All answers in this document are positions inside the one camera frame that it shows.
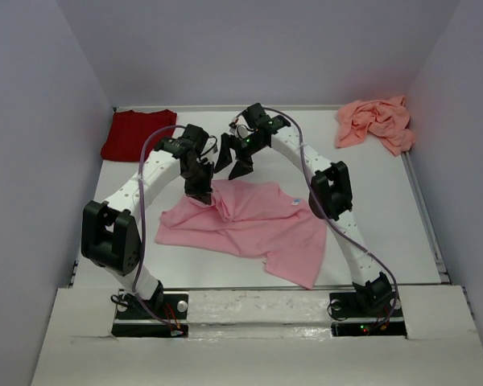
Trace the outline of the pink t-shirt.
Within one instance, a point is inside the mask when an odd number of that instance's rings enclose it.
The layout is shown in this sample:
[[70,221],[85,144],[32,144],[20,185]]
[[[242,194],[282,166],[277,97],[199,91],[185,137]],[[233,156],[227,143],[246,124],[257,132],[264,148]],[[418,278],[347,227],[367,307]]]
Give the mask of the pink t-shirt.
[[210,205],[184,196],[161,214],[158,244],[264,258],[267,273],[312,289],[324,261],[327,228],[304,199],[278,183],[215,180]]

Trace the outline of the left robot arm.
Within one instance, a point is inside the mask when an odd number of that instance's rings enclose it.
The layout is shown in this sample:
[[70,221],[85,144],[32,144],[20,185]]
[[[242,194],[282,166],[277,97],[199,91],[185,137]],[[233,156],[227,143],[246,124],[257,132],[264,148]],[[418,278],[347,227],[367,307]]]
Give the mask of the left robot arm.
[[210,135],[186,125],[178,138],[163,137],[142,147],[138,171],[101,202],[90,201],[82,217],[80,250],[83,257],[113,275],[134,308],[146,318],[156,316],[163,304],[163,285],[144,265],[147,242],[145,210],[178,177],[184,179],[188,198],[210,205],[214,163],[203,155]]

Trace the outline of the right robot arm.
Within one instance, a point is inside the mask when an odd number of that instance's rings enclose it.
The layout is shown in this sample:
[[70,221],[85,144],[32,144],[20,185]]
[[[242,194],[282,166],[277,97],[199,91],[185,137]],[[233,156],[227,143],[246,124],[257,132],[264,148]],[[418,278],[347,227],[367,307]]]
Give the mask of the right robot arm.
[[330,161],[308,145],[294,118],[256,103],[238,113],[229,132],[221,135],[215,170],[231,166],[230,179],[247,175],[254,169],[253,155],[265,148],[280,153],[303,173],[309,206],[331,229],[349,267],[356,309],[384,325],[397,305],[398,283],[358,229],[347,165]]

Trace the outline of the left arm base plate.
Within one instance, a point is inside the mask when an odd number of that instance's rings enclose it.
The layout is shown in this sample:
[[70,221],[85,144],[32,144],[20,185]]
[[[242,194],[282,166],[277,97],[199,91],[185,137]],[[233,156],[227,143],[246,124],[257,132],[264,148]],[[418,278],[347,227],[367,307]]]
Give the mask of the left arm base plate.
[[109,299],[115,314],[111,334],[117,338],[187,338],[188,298],[184,291],[166,292],[154,318],[131,294],[112,294]]

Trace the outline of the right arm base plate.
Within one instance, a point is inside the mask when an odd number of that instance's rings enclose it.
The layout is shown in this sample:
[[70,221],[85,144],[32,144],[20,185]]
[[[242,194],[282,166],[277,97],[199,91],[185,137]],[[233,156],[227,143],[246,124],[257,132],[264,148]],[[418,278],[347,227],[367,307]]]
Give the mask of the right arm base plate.
[[359,306],[353,291],[333,292],[326,311],[333,337],[407,336],[401,302],[399,298],[394,302],[394,292],[372,310]]

